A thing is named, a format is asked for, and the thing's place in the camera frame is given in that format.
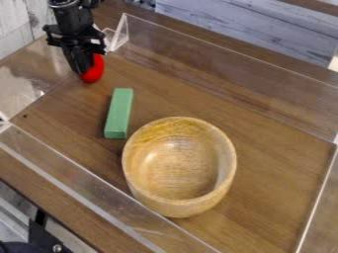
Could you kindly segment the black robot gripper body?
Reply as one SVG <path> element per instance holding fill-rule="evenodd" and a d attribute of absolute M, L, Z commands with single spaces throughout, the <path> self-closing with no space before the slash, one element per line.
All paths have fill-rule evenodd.
<path fill-rule="evenodd" d="M 90 53 L 106 52 L 106 35 L 94 27 L 93 10 L 105 0 L 49 0 L 57 23 L 45 25 L 49 45 Z"/>

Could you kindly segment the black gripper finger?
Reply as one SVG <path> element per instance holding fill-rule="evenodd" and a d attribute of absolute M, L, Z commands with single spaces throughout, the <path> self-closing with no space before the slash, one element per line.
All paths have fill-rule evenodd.
<path fill-rule="evenodd" d="M 65 47 L 63 55 L 71 67 L 71 70 L 83 75 L 94 65 L 94 55 L 82 46 Z"/>

